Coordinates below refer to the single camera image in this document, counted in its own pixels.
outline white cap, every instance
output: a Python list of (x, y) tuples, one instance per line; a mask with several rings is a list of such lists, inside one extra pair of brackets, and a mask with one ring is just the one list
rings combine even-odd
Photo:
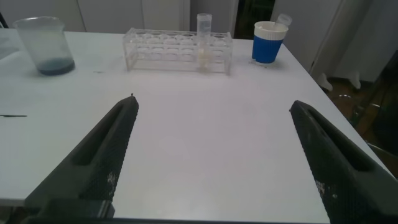
[(276, 23), (283, 24), (288, 27), (292, 23), (292, 18), (286, 14), (279, 14)]

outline white wall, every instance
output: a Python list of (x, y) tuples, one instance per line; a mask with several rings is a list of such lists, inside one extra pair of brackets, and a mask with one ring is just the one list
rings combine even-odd
[(9, 27), (16, 20), (55, 16), (67, 31), (85, 31), (77, 0), (0, 0), (0, 11)]
[(189, 30), (184, 23), (184, 18), (190, 17), (189, 5), (187, 0), (143, 0), (145, 29)]
[(317, 79), (322, 73), (327, 76), (335, 73), (372, 1), (344, 0), (342, 2), (313, 66), (311, 72), (313, 78)]
[(78, 0), (78, 3), (87, 32), (125, 34), (132, 27), (144, 28), (141, 0)]
[(212, 32), (231, 32), (233, 35), (238, 0), (191, 0), (190, 30), (197, 30), (198, 13), (210, 13)]
[(398, 1), (374, 0), (333, 76), (373, 82), (398, 49)]
[(293, 22), (284, 39), (285, 46), (300, 64), (310, 71), (341, 0), (276, 0), (272, 21), (280, 13)]

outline test tube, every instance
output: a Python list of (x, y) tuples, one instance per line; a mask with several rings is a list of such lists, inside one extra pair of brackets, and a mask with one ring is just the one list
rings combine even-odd
[(199, 13), (197, 21), (198, 62), (200, 68), (207, 68), (210, 60), (211, 14)]

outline white table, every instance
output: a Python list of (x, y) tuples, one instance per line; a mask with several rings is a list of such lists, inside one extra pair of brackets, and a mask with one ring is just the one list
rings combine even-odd
[(234, 40), (231, 75), (126, 71), (120, 34), (67, 32), (76, 70), (38, 75), (24, 52), (0, 61), (0, 203), (24, 199), (120, 99), (139, 112), (115, 217), (328, 223), (289, 108), (314, 106), (380, 165), (292, 54), (250, 63)]

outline floor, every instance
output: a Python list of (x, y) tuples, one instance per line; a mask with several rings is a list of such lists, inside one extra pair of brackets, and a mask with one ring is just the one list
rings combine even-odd
[[(326, 94), (329, 96), (332, 102), (334, 102), (341, 113), (347, 119), (349, 119), (353, 112), (354, 105), (359, 103), (369, 93), (371, 83), (361, 83), (361, 89), (357, 90), (347, 79), (329, 79), (328, 81), (333, 85), (333, 91), (329, 91)], [(382, 83), (382, 87), (376, 93), (372, 103), (380, 105), (382, 97), (384, 96), (384, 92), (387, 88), (386, 86), (387, 83)], [(339, 95), (349, 95), (352, 96), (352, 98), (339, 97)], [(355, 130), (365, 141), (382, 148), (371, 128), (378, 109), (378, 107), (369, 106)], [(376, 153), (376, 155), (380, 158), (384, 165), (386, 165), (391, 173), (398, 178), (398, 157), (375, 147), (371, 147), (371, 149)]]

